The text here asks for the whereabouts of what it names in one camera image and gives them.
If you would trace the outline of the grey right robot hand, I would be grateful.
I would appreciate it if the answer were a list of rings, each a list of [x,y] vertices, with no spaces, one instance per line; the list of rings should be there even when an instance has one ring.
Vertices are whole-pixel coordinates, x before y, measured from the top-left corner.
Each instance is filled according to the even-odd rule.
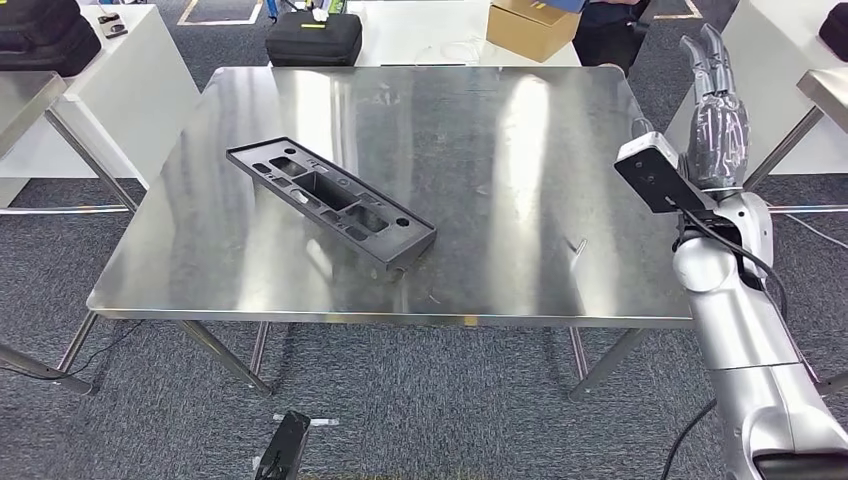
[[[719,200],[743,190],[750,125],[721,33],[706,23],[700,36],[700,43],[687,35],[680,40],[695,98],[684,171],[690,183]]]

